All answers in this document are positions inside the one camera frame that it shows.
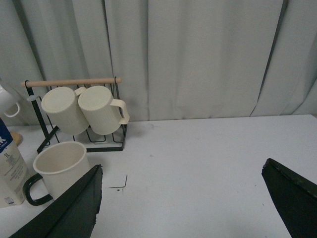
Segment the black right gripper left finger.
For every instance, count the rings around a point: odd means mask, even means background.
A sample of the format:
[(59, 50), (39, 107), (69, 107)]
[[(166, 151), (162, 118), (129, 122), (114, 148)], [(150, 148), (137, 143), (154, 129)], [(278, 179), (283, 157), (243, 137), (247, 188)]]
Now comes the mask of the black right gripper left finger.
[(12, 238), (89, 238), (102, 201), (101, 165), (95, 165)]

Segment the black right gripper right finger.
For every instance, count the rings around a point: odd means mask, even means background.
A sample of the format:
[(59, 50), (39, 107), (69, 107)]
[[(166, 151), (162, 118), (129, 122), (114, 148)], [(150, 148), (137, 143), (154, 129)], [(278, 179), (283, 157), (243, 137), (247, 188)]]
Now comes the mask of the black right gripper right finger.
[(269, 158), (262, 177), (286, 229), (293, 238), (317, 236), (317, 185)]

